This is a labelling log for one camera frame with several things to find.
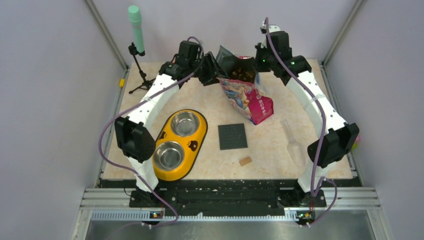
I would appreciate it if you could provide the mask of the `clear plastic scoop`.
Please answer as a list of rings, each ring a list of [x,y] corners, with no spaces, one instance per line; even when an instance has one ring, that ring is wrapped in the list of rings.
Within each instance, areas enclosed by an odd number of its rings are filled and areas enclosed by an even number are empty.
[[[298,167],[304,167],[306,165],[306,158],[301,143],[295,139],[290,124],[286,119],[282,120],[280,123],[288,141],[286,149],[293,163]]]

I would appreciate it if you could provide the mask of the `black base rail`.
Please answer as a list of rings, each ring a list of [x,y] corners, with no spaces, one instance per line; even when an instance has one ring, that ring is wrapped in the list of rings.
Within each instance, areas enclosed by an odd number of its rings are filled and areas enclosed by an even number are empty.
[[[322,191],[312,198],[294,179],[160,181],[154,191],[181,217],[278,216],[285,207],[325,207],[332,201]]]

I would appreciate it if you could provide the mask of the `pink green toy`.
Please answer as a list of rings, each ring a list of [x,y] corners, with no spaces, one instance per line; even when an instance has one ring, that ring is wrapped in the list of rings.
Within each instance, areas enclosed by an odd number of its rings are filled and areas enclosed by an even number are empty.
[[[358,144],[359,144],[360,140],[361,140],[361,136],[360,136],[360,135],[358,135],[358,136],[356,137],[356,139],[354,140],[354,142],[353,142],[353,145],[352,145],[352,147],[351,147],[351,149],[352,149],[352,150],[353,150],[353,149],[356,149],[356,148],[358,147]]]

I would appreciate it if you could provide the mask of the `pink pet food bag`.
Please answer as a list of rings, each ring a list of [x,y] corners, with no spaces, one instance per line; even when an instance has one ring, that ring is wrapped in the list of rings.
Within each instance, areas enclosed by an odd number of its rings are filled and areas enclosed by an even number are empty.
[[[237,55],[221,45],[217,64],[223,73],[217,76],[230,104],[254,125],[274,114],[274,102],[263,86],[253,56]]]

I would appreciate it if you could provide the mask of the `yellow double pet bowl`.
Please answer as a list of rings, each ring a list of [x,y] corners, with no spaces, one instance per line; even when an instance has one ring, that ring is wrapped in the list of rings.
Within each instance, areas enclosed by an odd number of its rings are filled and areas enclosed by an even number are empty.
[[[153,169],[159,180],[174,182],[192,170],[208,132],[205,116],[194,109],[173,113],[156,139]]]

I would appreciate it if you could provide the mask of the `dark grey square baseplate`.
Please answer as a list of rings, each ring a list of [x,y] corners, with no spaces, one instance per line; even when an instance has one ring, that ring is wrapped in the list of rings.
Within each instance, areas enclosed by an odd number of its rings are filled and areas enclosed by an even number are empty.
[[[246,130],[243,123],[219,125],[218,138],[221,151],[248,148]]]

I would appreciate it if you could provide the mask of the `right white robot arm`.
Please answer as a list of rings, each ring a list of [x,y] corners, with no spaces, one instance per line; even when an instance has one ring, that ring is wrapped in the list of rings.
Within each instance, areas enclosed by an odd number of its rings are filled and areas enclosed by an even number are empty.
[[[294,56],[289,35],[265,18],[260,27],[265,40],[258,43],[255,64],[258,72],[272,72],[301,104],[315,129],[317,140],[307,147],[310,162],[298,178],[293,200],[307,206],[318,194],[328,172],[351,152],[359,135],[356,123],[348,123],[319,87],[312,67],[302,55]]]

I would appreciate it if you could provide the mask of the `green microphone on tripod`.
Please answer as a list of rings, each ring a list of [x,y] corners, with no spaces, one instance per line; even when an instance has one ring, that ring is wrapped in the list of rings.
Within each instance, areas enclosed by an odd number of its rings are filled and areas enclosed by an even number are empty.
[[[145,56],[146,54],[142,30],[142,15],[138,6],[130,5],[128,7],[128,20],[131,24],[131,29],[133,33],[133,42],[128,46],[128,51],[133,57],[138,69],[138,73],[142,79],[141,85],[128,92],[129,94],[133,94],[136,90],[148,91],[153,86],[155,79],[153,78],[151,80],[147,80],[147,74],[142,70],[137,59],[137,56]]]

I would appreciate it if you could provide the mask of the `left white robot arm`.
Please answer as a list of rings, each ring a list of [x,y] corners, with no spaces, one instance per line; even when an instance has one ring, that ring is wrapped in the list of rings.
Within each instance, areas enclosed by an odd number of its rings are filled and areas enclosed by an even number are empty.
[[[217,84],[225,73],[211,52],[205,52],[202,42],[190,36],[179,44],[178,53],[159,69],[150,89],[140,103],[125,110],[114,120],[117,146],[131,163],[131,171],[138,178],[136,187],[141,200],[149,207],[160,202],[155,190],[159,183],[154,173],[152,156],[156,142],[149,129],[168,100],[190,78],[197,78],[203,86]]]

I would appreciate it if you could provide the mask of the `small wooden block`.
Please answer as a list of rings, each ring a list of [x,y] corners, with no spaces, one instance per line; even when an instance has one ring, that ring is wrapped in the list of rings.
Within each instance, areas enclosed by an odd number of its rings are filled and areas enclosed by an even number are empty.
[[[252,159],[250,157],[245,157],[239,161],[239,164],[241,167],[243,167],[251,162],[252,162]]]

